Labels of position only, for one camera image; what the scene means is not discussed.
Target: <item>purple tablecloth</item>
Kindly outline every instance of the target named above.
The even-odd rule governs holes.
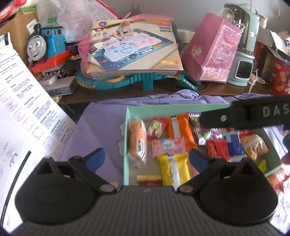
[[[191,103],[231,103],[236,100],[250,99],[267,95],[242,94],[237,96],[199,96],[190,90],[181,90],[174,94],[159,94],[139,98],[110,99],[89,104],[81,116],[73,134],[71,135],[61,160],[79,155],[85,156],[93,150],[102,147],[106,152],[106,160],[97,174],[108,182],[123,179],[123,157],[120,155],[118,143],[124,140],[120,126],[125,121],[127,106],[139,106],[148,104],[191,104]],[[282,136],[276,127],[265,128],[269,138],[273,142],[280,158],[287,152],[282,145]],[[289,205],[286,201],[280,202],[282,207]],[[281,231],[287,226],[281,224]]]

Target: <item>round black disc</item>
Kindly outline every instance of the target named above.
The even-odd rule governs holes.
[[[83,182],[59,176],[38,175],[20,188],[15,205],[26,220],[39,224],[62,224],[86,213],[93,201],[92,189]]]
[[[202,188],[199,199],[210,216],[233,225],[268,221],[278,204],[267,181],[254,175],[216,180]]]

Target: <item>pink gift bag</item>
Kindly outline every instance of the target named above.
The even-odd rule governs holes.
[[[182,64],[194,80],[226,83],[240,39],[240,28],[207,13],[181,55]]]

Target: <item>brown wooden shelf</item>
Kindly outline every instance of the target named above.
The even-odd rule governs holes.
[[[231,84],[222,84],[208,82],[208,88],[205,92],[201,92],[200,95],[217,95],[217,96],[233,96],[238,94],[247,93],[250,86],[240,87]],[[203,90],[205,86],[199,87],[199,90]],[[127,98],[127,97],[141,97],[155,94],[172,94],[174,91],[185,89],[181,87],[175,79],[164,79],[155,81],[153,84],[153,90],[143,91],[142,82],[134,83],[125,87],[109,90],[92,90],[81,86],[77,86],[72,95],[62,96],[60,103],[73,104],[100,101],[113,98]],[[257,94],[273,94],[267,85],[257,83],[252,93]]]

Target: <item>green tray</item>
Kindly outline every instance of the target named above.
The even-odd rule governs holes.
[[[128,121],[133,116],[137,116],[141,119],[151,117],[168,117],[186,112],[203,112],[209,110],[217,110],[229,107],[229,104],[186,104],[186,105],[148,105],[148,106],[131,106],[127,107],[126,121],[125,121],[125,141],[124,141],[124,185],[129,185],[129,160],[127,152],[128,144]],[[274,171],[280,168],[281,160],[273,146],[271,140],[267,136],[264,129],[253,130],[258,134],[270,148],[270,152],[264,155],[267,162],[268,172],[265,176],[270,175]]]

